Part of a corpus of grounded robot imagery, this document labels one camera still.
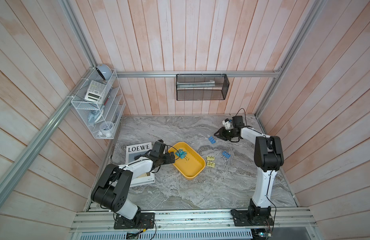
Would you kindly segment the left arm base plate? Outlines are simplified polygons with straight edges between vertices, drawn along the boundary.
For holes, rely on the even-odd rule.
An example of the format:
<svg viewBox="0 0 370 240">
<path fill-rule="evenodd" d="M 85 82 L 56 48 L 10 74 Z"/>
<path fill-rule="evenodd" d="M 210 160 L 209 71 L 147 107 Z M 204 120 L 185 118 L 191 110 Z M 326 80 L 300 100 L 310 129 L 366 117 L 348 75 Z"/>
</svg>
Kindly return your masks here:
<svg viewBox="0 0 370 240">
<path fill-rule="evenodd" d="M 154 229 L 154 222 L 155 213 L 137 213 L 137 215 L 132 220 L 116 214 L 114 229 Z"/>
</svg>

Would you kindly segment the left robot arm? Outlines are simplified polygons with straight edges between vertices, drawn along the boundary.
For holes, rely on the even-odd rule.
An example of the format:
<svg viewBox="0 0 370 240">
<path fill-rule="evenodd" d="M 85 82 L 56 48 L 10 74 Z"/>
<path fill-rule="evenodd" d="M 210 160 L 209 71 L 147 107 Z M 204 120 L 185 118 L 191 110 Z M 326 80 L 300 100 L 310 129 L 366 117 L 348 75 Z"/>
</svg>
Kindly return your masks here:
<svg viewBox="0 0 370 240">
<path fill-rule="evenodd" d="M 151 150 L 134 157 L 134 161 L 117 166 L 108 164 L 91 192 L 91 200 L 127 220 L 133 220 L 141 209 L 128 199 L 132 180 L 162 165 L 174 164 L 176 155 L 172 146 L 157 140 Z"/>
</svg>

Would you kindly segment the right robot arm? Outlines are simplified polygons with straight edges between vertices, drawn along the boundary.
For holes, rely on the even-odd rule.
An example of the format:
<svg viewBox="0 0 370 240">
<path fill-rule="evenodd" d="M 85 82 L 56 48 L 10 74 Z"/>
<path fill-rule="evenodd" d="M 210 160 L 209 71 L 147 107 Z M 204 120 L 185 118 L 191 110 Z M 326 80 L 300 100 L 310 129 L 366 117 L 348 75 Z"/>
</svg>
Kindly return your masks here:
<svg viewBox="0 0 370 240">
<path fill-rule="evenodd" d="M 250 210 L 269 210 L 272 207 L 271 194 L 275 177 L 284 163 L 281 140 L 278 136 L 263 134 L 253 127 L 244 125 L 242 116 L 223 120 L 223 126 L 215 137 L 229 142 L 247 140 L 255 145 L 254 162 L 258 168 L 255 193 L 250 201 Z"/>
</svg>

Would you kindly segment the yellow plastic storage box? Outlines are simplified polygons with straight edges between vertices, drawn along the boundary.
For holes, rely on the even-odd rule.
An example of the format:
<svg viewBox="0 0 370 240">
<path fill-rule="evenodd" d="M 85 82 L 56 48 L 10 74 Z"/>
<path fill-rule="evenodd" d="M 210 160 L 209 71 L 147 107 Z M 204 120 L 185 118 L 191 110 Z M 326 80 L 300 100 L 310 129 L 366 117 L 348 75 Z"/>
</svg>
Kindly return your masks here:
<svg viewBox="0 0 370 240">
<path fill-rule="evenodd" d="M 187 152 L 187 157 L 189 158 L 188 161 L 180 159 L 176 155 L 176 151 L 179 149 L 183 149 Z M 204 158 L 185 142 L 178 142 L 174 147 L 169 147 L 169 152 L 175 153 L 176 161 L 174 166 L 187 180 L 193 180 L 206 167 L 206 161 Z"/>
</svg>

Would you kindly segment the blue binder clip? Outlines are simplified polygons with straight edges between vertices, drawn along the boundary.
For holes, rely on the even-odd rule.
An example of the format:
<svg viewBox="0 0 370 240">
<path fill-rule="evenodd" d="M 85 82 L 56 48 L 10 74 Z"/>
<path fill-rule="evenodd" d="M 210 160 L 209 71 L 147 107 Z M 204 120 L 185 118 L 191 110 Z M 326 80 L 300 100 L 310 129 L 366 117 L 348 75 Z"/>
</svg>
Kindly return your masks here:
<svg viewBox="0 0 370 240">
<path fill-rule="evenodd" d="M 231 155 L 228 153 L 228 152 L 226 152 L 226 151 L 223 151 L 222 152 L 222 155 L 224 156 L 224 158 L 226 158 L 226 159 L 229 159 L 230 157 L 231 157 Z"/>
<path fill-rule="evenodd" d="M 209 137 L 209 141 L 210 141 L 211 144 L 215 144 L 216 143 L 216 140 L 215 140 L 215 138 L 213 136 L 210 136 Z"/>
</svg>

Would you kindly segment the LOEWE magazine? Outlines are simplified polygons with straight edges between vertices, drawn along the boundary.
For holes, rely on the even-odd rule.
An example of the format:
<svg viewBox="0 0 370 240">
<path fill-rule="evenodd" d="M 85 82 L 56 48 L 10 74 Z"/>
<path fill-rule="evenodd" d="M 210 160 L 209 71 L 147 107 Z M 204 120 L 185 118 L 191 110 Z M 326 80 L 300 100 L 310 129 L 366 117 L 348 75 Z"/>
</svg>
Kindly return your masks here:
<svg viewBox="0 0 370 240">
<path fill-rule="evenodd" d="M 128 170 L 135 169 L 139 167 L 137 173 L 140 175 L 136 175 L 135 171 L 133 171 L 133 179 L 131 181 L 130 187 L 137 187 L 142 185 L 154 184 L 155 183 L 155 174 L 151 173 L 150 170 L 147 170 L 143 173 L 141 166 L 147 167 L 148 164 L 142 163 L 140 161 L 149 160 L 148 158 L 141 157 L 147 151 L 152 149 L 152 143 L 141 143 L 136 145 L 129 145 L 126 147 L 126 165 L 130 165 L 134 163 L 131 167 L 128 167 Z"/>
</svg>

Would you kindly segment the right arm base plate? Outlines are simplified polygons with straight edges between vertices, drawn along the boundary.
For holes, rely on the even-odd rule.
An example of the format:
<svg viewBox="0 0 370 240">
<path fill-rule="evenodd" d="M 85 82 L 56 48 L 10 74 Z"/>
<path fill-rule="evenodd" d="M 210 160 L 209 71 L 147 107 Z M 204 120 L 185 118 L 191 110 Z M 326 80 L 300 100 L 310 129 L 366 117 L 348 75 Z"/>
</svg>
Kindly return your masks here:
<svg viewBox="0 0 370 240">
<path fill-rule="evenodd" d="M 274 220 L 271 216 L 251 217 L 248 211 L 231 210 L 230 211 L 236 227 L 247 226 L 273 226 Z"/>
</svg>

